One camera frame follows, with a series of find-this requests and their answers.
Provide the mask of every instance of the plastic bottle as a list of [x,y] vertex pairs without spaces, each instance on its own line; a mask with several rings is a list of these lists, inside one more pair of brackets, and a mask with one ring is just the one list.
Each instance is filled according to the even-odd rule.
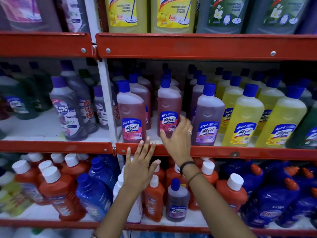
[[65,155],[62,153],[52,153],[51,159],[53,160],[54,166],[59,169],[62,169],[66,164]]
[[69,174],[75,179],[82,173],[88,173],[90,169],[89,162],[79,160],[77,154],[67,154],[65,156],[65,161],[67,165],[64,165],[61,169],[63,174]]
[[41,69],[37,62],[29,62],[30,68],[32,69],[32,74],[36,82],[44,88],[45,92],[49,94],[53,89],[53,84],[51,76],[48,72]]
[[147,0],[106,0],[109,32],[147,33]]
[[27,96],[30,98],[37,112],[44,112],[51,108],[51,104],[45,98],[45,93],[33,76],[23,74],[18,65],[11,65],[11,71],[13,78],[23,85]]
[[212,82],[218,86],[218,83],[222,80],[222,75],[224,74],[224,68],[216,68],[215,76],[212,78]]
[[224,103],[214,96],[216,85],[206,83],[198,98],[192,130],[192,145],[213,146],[224,113]]
[[111,191],[113,191],[113,188],[117,182],[117,177],[114,175],[111,168],[104,164],[98,157],[95,157],[91,160],[89,176],[103,182],[107,187],[109,187]]
[[277,219],[299,195],[299,187],[290,178],[284,184],[266,185],[255,192],[241,213],[247,226],[264,228]]
[[249,0],[200,0],[197,33],[241,32]]
[[166,183],[165,183],[165,193],[164,193],[164,204],[165,205],[167,203],[167,189],[171,185],[172,180],[174,178],[177,178],[180,180],[181,186],[185,187],[186,189],[189,188],[186,179],[183,176],[181,176],[181,174],[179,172],[179,167],[177,166],[177,164],[175,164],[174,167],[168,168],[166,170]]
[[95,221],[101,222],[112,204],[112,192],[109,192],[101,181],[92,179],[87,173],[79,175],[77,182],[76,196],[81,205]]
[[61,76],[65,77],[67,85],[76,92],[82,119],[89,134],[98,130],[94,116],[88,85],[74,70],[71,60],[61,61]]
[[244,87],[245,87],[245,85],[247,83],[252,82],[252,79],[249,77],[249,75],[250,75],[250,69],[249,68],[243,68],[241,70],[241,73],[240,73],[240,76],[241,76],[240,88],[244,89]]
[[171,185],[168,186],[167,192],[166,219],[172,222],[181,222],[185,220],[191,196],[189,191],[181,186],[179,179],[174,178],[171,181]]
[[145,103],[146,130],[151,129],[151,93],[147,87],[138,83],[136,74],[129,74],[130,92],[140,96]]
[[222,146],[247,147],[257,123],[264,111],[264,105],[255,98],[258,86],[246,84],[243,95],[237,99]]
[[163,194],[165,189],[159,182],[157,175],[153,175],[150,184],[143,192],[145,197],[145,216],[154,222],[160,222],[163,216]]
[[56,167],[43,171],[45,182],[40,185],[39,191],[48,198],[58,211],[62,221],[79,221],[86,215],[75,195],[75,179],[68,174],[61,174]]
[[165,186],[165,176],[166,176],[166,174],[165,174],[165,171],[163,169],[161,169],[159,165],[154,170],[154,174],[158,177],[158,181],[163,186]]
[[179,92],[171,89],[168,78],[161,79],[161,87],[158,90],[158,136],[160,129],[164,130],[170,138],[179,122],[182,107],[182,96]]
[[280,98],[285,97],[284,93],[277,89],[280,80],[270,77],[266,83],[266,88],[262,89],[258,99],[264,104],[264,112],[260,117],[259,123],[254,131],[255,136],[259,136],[266,125],[273,108]]
[[230,159],[220,166],[219,178],[221,180],[229,179],[233,173],[241,173],[250,170],[252,160],[250,159]]
[[14,182],[12,172],[0,168],[0,186],[1,211],[11,216],[18,216],[32,205],[32,201],[22,194],[20,184]]
[[304,117],[303,122],[286,142],[287,148],[316,149],[317,147],[317,92],[314,93],[314,105]]
[[84,0],[61,0],[69,32],[89,33],[89,23]]
[[12,31],[62,32],[53,0],[1,0]]
[[[123,185],[123,174],[120,174],[118,176],[118,181],[113,189],[113,201],[116,199],[122,185]],[[141,197],[138,196],[129,213],[127,222],[140,223],[141,218],[142,218],[142,204],[141,204]]]
[[219,99],[222,99],[224,96],[224,92],[227,87],[230,85],[230,79],[231,79],[231,71],[224,71],[222,74],[222,80],[218,83],[216,88],[216,97]]
[[[219,179],[218,173],[214,169],[215,169],[215,164],[211,160],[204,161],[203,166],[201,167],[201,171],[203,172],[204,177],[212,185],[215,185]],[[192,190],[189,189],[189,192],[191,194],[191,198],[189,200],[188,208],[191,210],[200,210]]]
[[255,147],[283,148],[296,126],[304,117],[307,108],[299,100],[304,89],[288,86],[287,95],[277,101],[269,120],[262,130]]
[[119,115],[122,121],[124,143],[139,143],[146,139],[146,112],[144,100],[130,92],[129,82],[117,82]]
[[232,76],[229,87],[226,87],[224,91],[222,102],[224,102],[225,110],[219,126],[219,132],[221,134],[224,134],[226,132],[228,124],[230,122],[232,111],[236,106],[237,99],[240,98],[243,94],[243,89],[239,87],[240,81],[241,77]]
[[206,83],[206,75],[200,75],[197,78],[197,83],[192,89],[191,107],[188,112],[188,119],[193,120],[193,115],[197,107],[198,98],[203,94],[204,85]]
[[39,169],[31,168],[26,160],[15,162],[12,165],[12,168],[16,172],[14,181],[20,183],[26,197],[33,200],[38,205],[48,205],[51,203],[38,191],[38,187],[40,186],[40,181],[38,179],[40,174]]
[[247,192],[242,187],[243,182],[240,175],[233,173],[228,180],[218,180],[216,183],[216,190],[236,213],[248,200]]
[[193,33],[196,1],[151,0],[151,32]]
[[262,90],[263,88],[265,88],[265,84],[261,82],[262,79],[263,79],[263,77],[264,77],[264,73],[255,71],[255,72],[253,73],[251,82],[249,82],[249,83],[251,83],[251,84],[255,84],[255,85],[259,86],[259,89],[258,89],[258,91],[256,92],[256,98],[259,97],[259,94],[260,94],[261,90]]
[[259,188],[264,180],[263,170],[256,164],[251,164],[250,169],[247,171],[240,172],[239,175],[243,178],[242,187],[247,192],[248,198],[254,190]]
[[308,0],[255,0],[247,34],[294,34]]
[[69,141],[85,140],[88,134],[81,118],[76,92],[67,86],[65,78],[62,76],[52,77],[52,82],[54,88],[50,93],[50,98],[57,109],[65,139]]

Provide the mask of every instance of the shelf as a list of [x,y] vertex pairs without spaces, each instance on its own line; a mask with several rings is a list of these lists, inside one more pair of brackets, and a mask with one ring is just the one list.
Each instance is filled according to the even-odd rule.
[[[155,156],[169,156],[163,146],[161,138],[157,135],[157,111],[153,112],[151,119],[151,129],[146,131],[146,135],[151,137],[151,143],[156,141]],[[317,150],[288,149],[288,148],[254,148],[258,137],[253,136],[248,147],[222,147],[221,142],[224,135],[218,134],[215,146],[192,146],[192,157],[215,157],[215,158],[250,158],[250,159],[281,159],[281,160],[316,160]],[[116,144],[116,152],[125,155],[128,147],[134,153],[138,144],[123,143],[122,136]]]
[[96,42],[102,58],[317,60],[315,35],[98,33]]
[[113,153],[109,130],[100,127],[86,140],[67,141],[54,109],[31,120],[12,116],[0,121],[0,129],[7,134],[0,141],[0,152]]
[[0,57],[94,57],[87,33],[0,32]]

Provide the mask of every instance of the person's left hand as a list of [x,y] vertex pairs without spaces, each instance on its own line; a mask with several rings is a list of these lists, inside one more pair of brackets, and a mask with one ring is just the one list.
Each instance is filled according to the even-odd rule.
[[149,168],[156,142],[152,143],[149,152],[147,151],[149,149],[150,137],[146,138],[144,146],[143,143],[143,140],[141,140],[132,162],[130,160],[130,147],[127,149],[125,159],[123,185],[129,190],[136,192],[136,195],[139,195],[148,186],[153,177],[154,170],[161,163],[160,160],[155,160]]

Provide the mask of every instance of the bottle label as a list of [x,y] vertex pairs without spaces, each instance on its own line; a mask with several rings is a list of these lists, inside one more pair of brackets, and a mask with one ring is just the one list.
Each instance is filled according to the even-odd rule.
[[312,128],[306,134],[305,140],[301,143],[303,146],[317,147],[317,127]]
[[256,128],[263,129],[271,113],[272,109],[265,109]]
[[263,25],[291,27],[297,24],[307,0],[272,0],[264,16]]
[[158,0],[158,27],[189,27],[192,0]]
[[147,106],[145,106],[145,120],[146,120],[146,123],[149,122],[149,109]]
[[67,103],[60,99],[52,99],[52,103],[58,112],[58,119],[64,133],[68,136],[76,134],[79,130],[79,122],[75,109],[68,107]]
[[29,111],[26,109],[25,104],[22,99],[12,96],[6,96],[5,99],[8,101],[10,107],[15,113],[18,114],[28,114]]
[[232,115],[233,108],[226,108],[221,119],[221,126],[227,127]]
[[40,194],[34,184],[21,183],[21,187],[23,194],[34,202],[42,202],[44,200],[43,196]]
[[172,205],[170,208],[169,217],[174,219],[182,219],[186,215],[186,206]]
[[76,33],[83,25],[81,13],[77,0],[61,0],[64,9],[68,29],[71,33]]
[[106,113],[105,109],[103,108],[103,106],[100,103],[96,103],[95,106],[97,109],[97,115],[98,115],[98,119],[99,119],[100,124],[102,126],[107,125],[108,119],[107,119],[107,113]]
[[42,22],[36,0],[0,0],[1,6],[12,22]]
[[256,123],[245,122],[239,123],[236,126],[235,132],[232,135],[230,143],[232,144],[247,144],[256,128]]
[[233,27],[242,23],[241,16],[247,8],[246,0],[211,0],[207,25]]
[[204,144],[215,142],[218,129],[218,122],[201,122],[198,127],[196,142]]
[[295,124],[276,125],[269,139],[266,141],[266,144],[273,145],[273,146],[284,145],[295,128],[296,128]]
[[174,131],[177,125],[178,114],[176,112],[164,111],[160,115],[160,129]]
[[91,100],[84,100],[80,96],[78,96],[78,104],[80,107],[80,113],[83,117],[84,123],[87,123],[89,119],[93,125],[96,125],[96,119],[94,118],[95,114],[93,112],[93,107],[91,105]]
[[142,122],[139,119],[122,119],[122,134],[125,140],[142,139]]
[[109,19],[112,27],[131,27],[137,25],[136,0],[108,0]]

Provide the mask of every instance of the lizol bottle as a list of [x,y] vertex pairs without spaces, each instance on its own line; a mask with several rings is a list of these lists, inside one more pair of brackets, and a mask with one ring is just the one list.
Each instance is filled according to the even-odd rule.
[[288,86],[287,95],[277,101],[259,139],[257,148],[283,148],[292,132],[304,117],[307,108],[299,100],[304,89]]
[[224,73],[224,68],[220,68],[220,67],[216,68],[215,75],[212,78],[212,82],[216,84],[216,87],[218,86],[218,83],[222,80],[223,73]]
[[213,146],[224,113],[224,103],[214,96],[216,85],[206,83],[198,98],[192,130],[192,145]]
[[38,191],[38,187],[40,186],[40,181],[38,179],[40,174],[39,169],[31,168],[26,160],[15,162],[12,165],[12,168],[16,172],[14,181],[20,183],[26,197],[33,200],[34,203],[38,205],[49,205],[51,203]]
[[151,0],[151,32],[193,33],[196,1]]
[[95,157],[91,160],[89,176],[103,182],[107,187],[109,187],[111,191],[113,191],[114,185],[117,182],[117,178],[111,168],[104,164],[98,157]]
[[186,211],[190,199],[189,191],[181,186],[180,180],[174,178],[168,187],[168,199],[166,205],[166,219],[172,222],[181,222],[185,220]]
[[146,110],[144,100],[130,92],[129,82],[117,82],[119,115],[122,121],[124,143],[139,143],[146,139]]
[[150,184],[143,192],[145,197],[145,216],[150,220],[160,222],[163,216],[163,194],[165,189],[159,182],[159,177],[157,175],[153,175]]
[[260,117],[256,130],[254,131],[255,136],[259,136],[262,132],[277,101],[280,98],[285,97],[284,93],[277,89],[279,83],[280,80],[270,77],[266,83],[266,87],[260,92],[258,100],[264,104],[264,112]]
[[265,84],[261,82],[262,79],[263,79],[263,77],[264,77],[264,73],[255,71],[255,72],[253,73],[253,76],[252,76],[252,81],[249,82],[249,83],[251,83],[251,84],[255,84],[255,85],[259,86],[259,89],[258,89],[258,91],[256,92],[256,98],[258,98],[258,96],[259,96],[261,90],[262,90],[263,88],[265,88]]
[[193,87],[192,98],[191,98],[191,107],[190,107],[189,113],[188,113],[188,119],[190,121],[193,120],[193,115],[194,115],[194,111],[197,107],[198,98],[203,94],[204,85],[206,83],[206,78],[207,78],[206,75],[200,75],[197,78],[196,85]]
[[36,82],[44,88],[45,92],[50,93],[53,89],[50,74],[43,69],[40,69],[37,62],[29,62],[29,64]]
[[239,172],[239,175],[244,181],[242,187],[247,192],[248,198],[250,198],[252,192],[259,188],[262,184],[264,180],[264,172],[258,165],[251,164],[249,170]]
[[170,79],[163,77],[158,90],[158,136],[161,129],[168,138],[172,136],[180,119],[181,107],[182,96],[171,89]]
[[286,142],[287,148],[315,149],[317,147],[317,92],[314,92],[314,105],[300,126]]
[[52,77],[53,90],[50,93],[53,106],[57,109],[58,119],[63,129],[65,139],[81,141],[88,137],[87,129],[81,118],[78,98],[67,86],[62,76]]
[[243,68],[241,70],[240,76],[241,76],[241,83],[240,83],[240,88],[244,88],[244,86],[247,83],[250,83],[252,79],[249,77],[250,75],[250,69],[249,68]]
[[151,93],[147,87],[138,83],[136,74],[129,74],[130,92],[140,96],[145,103],[146,130],[151,129]]
[[23,74],[18,65],[11,65],[11,71],[13,78],[21,82],[25,88],[27,96],[30,98],[37,112],[44,112],[51,108],[50,103],[48,103],[45,97],[45,93],[33,76]]
[[0,69],[0,91],[18,119],[35,119],[38,116],[23,85],[7,77],[2,69]]
[[216,183],[216,190],[236,213],[248,200],[247,192],[242,187],[243,182],[240,175],[233,173],[228,180],[218,180]]
[[109,32],[147,33],[147,0],[106,0]]
[[226,132],[237,99],[243,94],[243,89],[239,87],[240,81],[241,78],[239,76],[232,76],[229,87],[226,87],[224,91],[222,102],[224,102],[225,110],[219,127],[221,134]]
[[258,86],[246,84],[243,95],[237,99],[222,146],[247,147],[256,125],[264,111],[264,105],[255,98]]
[[77,182],[76,196],[81,205],[95,221],[101,222],[112,204],[113,194],[101,181],[92,179],[87,173],[78,176]]
[[294,34],[309,0],[255,0],[247,34]]
[[48,198],[59,213],[62,221],[79,221],[86,215],[86,210],[81,206],[76,197],[75,179],[68,174],[61,174],[56,167],[43,171],[45,181],[39,191]]
[[241,32],[249,0],[200,0],[197,33]]
[[224,91],[227,87],[230,85],[230,79],[231,79],[231,71],[224,71],[222,74],[222,80],[218,83],[217,89],[216,89],[216,97],[219,99],[222,99],[224,96]]
[[281,184],[266,185],[254,193],[241,213],[246,225],[264,228],[297,199],[299,187],[296,182],[291,178],[285,178],[283,181]]
[[87,132],[89,134],[96,132],[98,130],[98,126],[93,112],[88,85],[80,76],[77,75],[71,60],[62,60],[61,68],[61,76],[65,77],[67,85],[74,90],[78,96],[80,113]]

